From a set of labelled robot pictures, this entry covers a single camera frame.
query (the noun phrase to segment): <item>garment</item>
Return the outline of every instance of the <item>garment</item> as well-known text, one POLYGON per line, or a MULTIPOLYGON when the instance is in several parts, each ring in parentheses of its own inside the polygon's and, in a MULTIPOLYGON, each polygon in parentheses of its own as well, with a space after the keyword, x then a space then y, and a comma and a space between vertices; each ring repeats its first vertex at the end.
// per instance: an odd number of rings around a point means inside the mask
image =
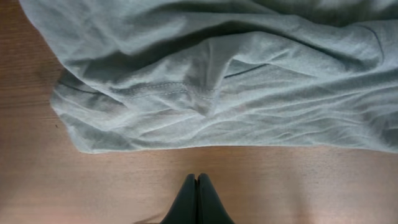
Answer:
POLYGON ((398 152, 398 1, 21 0, 82 152, 398 152))

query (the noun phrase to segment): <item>wooden surface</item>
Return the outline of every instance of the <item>wooden surface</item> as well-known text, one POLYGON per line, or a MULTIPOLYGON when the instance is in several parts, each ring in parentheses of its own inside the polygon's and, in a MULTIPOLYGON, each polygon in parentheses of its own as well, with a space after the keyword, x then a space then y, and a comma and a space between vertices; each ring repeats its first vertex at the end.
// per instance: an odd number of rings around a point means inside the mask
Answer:
POLYGON ((61 66, 17 1, 0 1, 0 224, 157 223, 189 173, 236 223, 398 223, 398 155, 207 147, 79 153, 48 98, 61 66))

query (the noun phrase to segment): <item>brown wooden tabletop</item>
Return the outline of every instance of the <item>brown wooden tabletop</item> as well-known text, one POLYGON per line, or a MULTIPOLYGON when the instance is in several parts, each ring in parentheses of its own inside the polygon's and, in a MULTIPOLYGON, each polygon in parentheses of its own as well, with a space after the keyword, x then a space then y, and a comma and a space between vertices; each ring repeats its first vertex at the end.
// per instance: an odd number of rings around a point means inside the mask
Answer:
POLYGON ((398 223, 398 154, 204 147, 82 154, 49 105, 62 67, 17 1, 0 1, 0 224, 158 223, 207 173, 236 223, 398 223))

